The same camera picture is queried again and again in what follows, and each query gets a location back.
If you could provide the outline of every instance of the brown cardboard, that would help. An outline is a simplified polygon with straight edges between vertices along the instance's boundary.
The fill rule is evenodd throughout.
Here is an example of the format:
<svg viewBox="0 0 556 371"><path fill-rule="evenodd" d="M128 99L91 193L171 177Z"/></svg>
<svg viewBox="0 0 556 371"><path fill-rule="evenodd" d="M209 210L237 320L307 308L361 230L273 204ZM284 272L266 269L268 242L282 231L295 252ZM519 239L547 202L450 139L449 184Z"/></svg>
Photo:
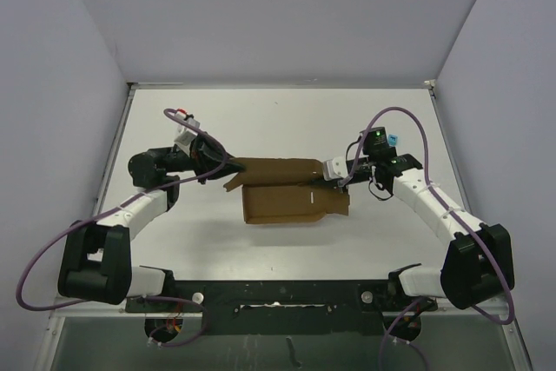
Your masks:
<svg viewBox="0 0 556 371"><path fill-rule="evenodd" d="M249 224L316 222L326 214L348 215L349 194L309 185L322 163L308 159L235 158L245 171L224 185L242 186L243 219Z"/></svg>

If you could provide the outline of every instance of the purple cable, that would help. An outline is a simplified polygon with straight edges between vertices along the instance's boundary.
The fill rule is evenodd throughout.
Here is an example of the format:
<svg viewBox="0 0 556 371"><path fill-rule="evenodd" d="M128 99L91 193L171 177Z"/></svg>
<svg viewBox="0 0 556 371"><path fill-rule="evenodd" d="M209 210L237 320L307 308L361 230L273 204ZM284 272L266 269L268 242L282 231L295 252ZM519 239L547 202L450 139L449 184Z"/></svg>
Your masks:
<svg viewBox="0 0 556 371"><path fill-rule="evenodd" d="M359 163L358 163L359 155L360 155L361 150L363 148L363 143L365 142L365 138L367 137L368 133L373 128L373 126L376 123L376 121L378 120L378 118L381 117L382 115L384 115L385 113L393 111L393 110L397 110L399 112L405 113L406 115L411 117L413 119L413 121L415 122L415 124L417 125L417 128L419 128L419 132L420 132L421 138L423 140L423 149L424 149L424 152L425 152L425 164L424 164L425 183L427 184L427 186L430 186L431 180L430 180L429 172L428 172L428 140L427 140L427 134L425 133L425 129L423 128L423 125L421 124L419 119L417 119L417 116L415 116L409 110L398 107L398 106L393 106L393 107L389 107L389 108L385 108L385 109L381 110L371 120L371 122L367 126L367 129L365 129L365 131L363 132L361 140L359 142L359 146L357 147L357 151L355 152L355 158L354 158L355 159L355 164L353 165L353 167L349 171L349 175L345 179L343 179L342 181L339 182L340 186L346 185L353 178L354 172L357 170L357 167L359 166ZM500 265L498 265L498 263L494 259L493 254L490 252L490 250L488 249L486 244L479 238L479 236L475 233L475 231L473 231L473 229L471 229L471 227L469 227L469 225L467 225L464 222L464 220L461 219L461 217L457 213L455 213L453 210L450 210L450 206L438 194L438 192L434 189L434 187L429 187L429 190L430 190L431 194L436 198L436 200L440 203L440 205L445 210L449 211L452 218L455 219L455 221L457 223L459 223L461 225L461 227L477 242L477 244L479 245L479 247L482 249L483 253L485 254L485 257L488 259L488 261L493 266L494 273L496 273L496 276L500 280L500 284L502 286L502 289L504 290L504 295L506 296L507 305L508 305L508 317L505 320L501 320L497 316L490 315L489 313L487 313L482 308L479 308L477 306L473 306L473 308L476 311L478 311L479 313L481 313L482 315L484 315L486 318L490 319L491 321L493 321L495 323L498 323L499 325L509 325L515 319L515 306L513 304L513 298L512 298L511 290L510 290L509 286L507 285L506 277L504 276L504 273L502 273Z"/></svg>
<svg viewBox="0 0 556 371"><path fill-rule="evenodd" d="M155 190L166 189L168 187L175 186L176 184L184 184L186 182L194 182L196 180L202 180L203 178L208 178L208 177L212 176L213 174L216 174L221 169L223 169L224 166L226 165L226 162L228 162L228 153L226 152L224 146L221 143L216 141L216 139L214 139L207 132L205 132L203 130L200 130L200 129L196 128L195 126L192 126L192 125L184 122L182 119L180 119L178 117L175 117L174 116L175 112L176 112L175 109L165 109L164 110L164 115L168 119L171 119L172 121L174 121L176 123L179 123L180 125L184 126L185 128L191 129L197 135L206 137L211 142L213 142L216 146L218 146L222 150L222 155L223 155L222 162L218 165L218 167L209 171L208 173L201 174L200 176L194 176L194 177L186 178L186 179L183 179L183 180L176 180L175 182L169 182L168 184L164 184L162 186L154 187L153 189L149 189L148 192L155 191ZM143 193L137 193L136 195L131 196L128 200L123 202L120 205L119 208L113 208L113 209L107 210L105 212L102 212L98 215L95 215L95 216L93 216L90 219L87 219L85 221L80 221L80 222L76 223L75 225L72 225L69 228L65 229L62 233L56 235L54 238L52 238L52 240L48 241L42 248L40 248L38 250L38 252L35 255L33 255L31 260L29 261L29 263L23 269L23 272L21 274L21 277L19 278L19 282L17 283L17 288L16 288L17 304L19 304L19 306L21 306L22 308L24 308L26 310L30 310L32 312L44 312L44 311L48 311L48 310L54 310L56 308L66 308L68 306L73 306L73 305L78 304L78 303L86 302L87 300L72 300L72 301L66 301L64 303L54 304L52 306L32 306L30 304L27 304L27 302L25 302L25 300L23 299L23 285L25 284L25 281L27 280L27 277L29 276L29 273L33 269L33 267L35 266L36 262L41 258L41 256L44 255L44 253L47 250L49 250L49 248L51 246L53 246L55 243L60 241L65 236L71 234L72 232L75 232L79 228L82 228L83 226L88 225L92 222L96 222L100 219L103 219L105 217L113 215L114 213L119 211L120 208L125 208L125 207L129 206L132 202L134 202L135 200L140 198L142 195L143 195Z"/></svg>
<svg viewBox="0 0 556 371"><path fill-rule="evenodd" d="M195 333L193 336L186 339L185 341L166 342L166 343L159 342L154 338L153 335L156 332L158 332L159 330L166 328L166 325L162 325L162 326L159 326L158 328L155 328L149 334L149 338L153 338L153 340L156 343L160 343L160 346L163 347L163 348L179 348L179 347L182 347L184 345L188 345L191 342L194 342L197 339L199 339L201 337L201 335L204 334L205 331L207 330L207 328L209 327L209 312L203 305L201 305L199 303L195 303L194 301L191 301L191 300L188 300L188 299L182 299L182 298L179 298L179 297L165 297L165 296L162 296L162 295L149 295L147 297L141 297L141 298L144 299L144 300L147 300L147 301L174 301L176 303L188 304L189 306L194 306L196 308L199 308L204 313L204 315L203 315L204 323L201 325L201 329L199 329L199 331L197 333Z"/></svg>
<svg viewBox="0 0 556 371"><path fill-rule="evenodd" d="M399 315L397 315L396 318L394 319L394 321L390 324L386 333L382 337L381 347L379 348L379 370L380 371L382 371L382 357L384 356L384 350L386 349L386 341L388 340L388 336L390 336L390 334L392 333L392 329L395 328L395 326L398 324L398 322L401 320L401 318L404 316L405 313L410 311L412 308L414 308L415 306L417 306L419 303L421 303L424 300L426 300L425 297L418 297L415 300L413 300L411 302L411 304L409 304L409 306L404 308L401 311L401 313ZM414 345L413 343L411 343L409 341L406 341L405 339L398 338L398 340L408 344L409 346L411 346L411 348L415 349L417 351L417 353L419 354L419 356L421 358L423 358L423 360L425 362L425 369L428 370L428 361L427 361L427 358L425 357L425 355L423 354L423 352L416 345Z"/></svg>

